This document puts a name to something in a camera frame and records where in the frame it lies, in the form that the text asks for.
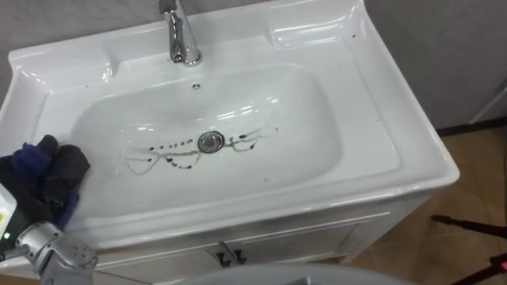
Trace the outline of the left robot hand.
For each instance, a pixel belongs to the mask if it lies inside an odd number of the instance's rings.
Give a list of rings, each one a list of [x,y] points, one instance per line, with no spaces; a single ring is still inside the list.
[[[1,157],[1,186],[16,207],[1,234],[1,251],[16,247],[17,237],[38,222],[64,230],[79,201],[79,189],[90,170],[82,150],[45,135],[36,145],[24,143]]]

